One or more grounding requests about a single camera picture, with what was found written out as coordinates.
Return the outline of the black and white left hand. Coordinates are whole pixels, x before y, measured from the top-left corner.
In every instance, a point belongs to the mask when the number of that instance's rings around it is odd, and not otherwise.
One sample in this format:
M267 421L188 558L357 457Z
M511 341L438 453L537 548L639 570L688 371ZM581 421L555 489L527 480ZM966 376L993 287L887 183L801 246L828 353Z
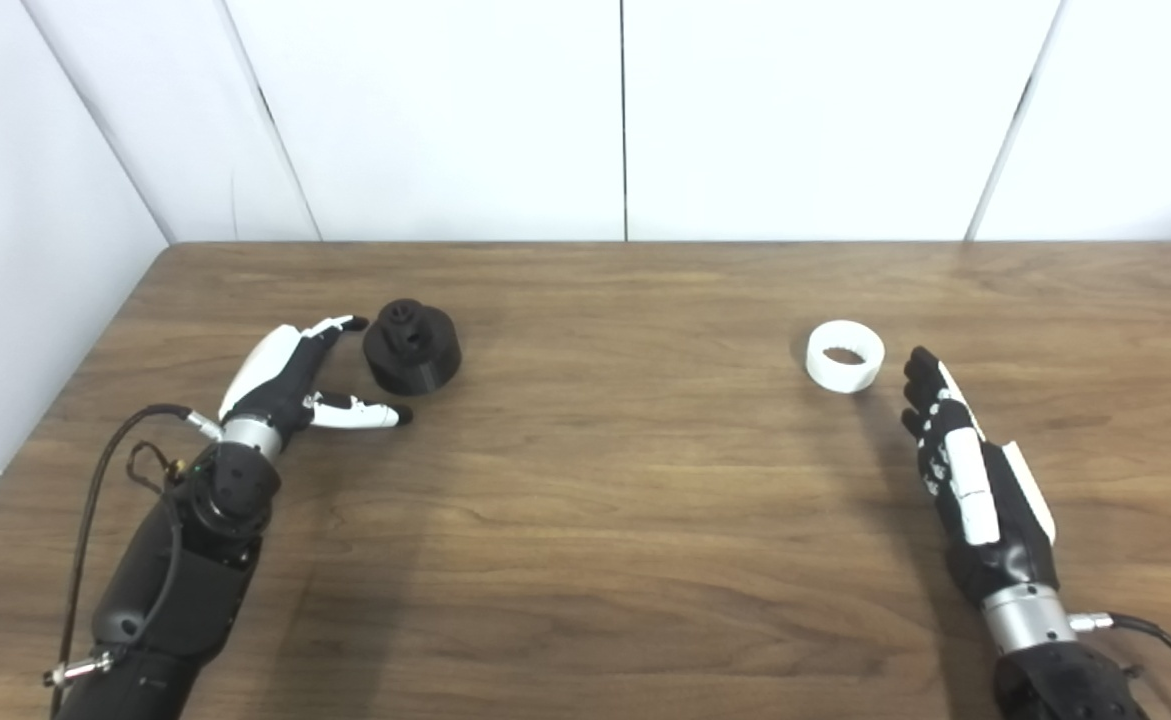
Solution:
M410 407L367 404L352 395L316 388L319 370L338 338L364 331L369 324L364 316L343 315L306 329L279 325L266 334L222 397L219 421L224 441L274 459L304 428L406 427L413 420Z

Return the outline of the black and white right hand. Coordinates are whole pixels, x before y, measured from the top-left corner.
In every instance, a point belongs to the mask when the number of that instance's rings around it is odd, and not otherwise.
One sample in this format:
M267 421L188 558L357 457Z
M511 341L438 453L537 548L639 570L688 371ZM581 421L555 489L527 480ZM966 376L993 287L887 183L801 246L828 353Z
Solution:
M946 568L968 603L1014 585L1060 587L1056 524L1018 443L997 445L941 359L915 347L900 423L947 539Z

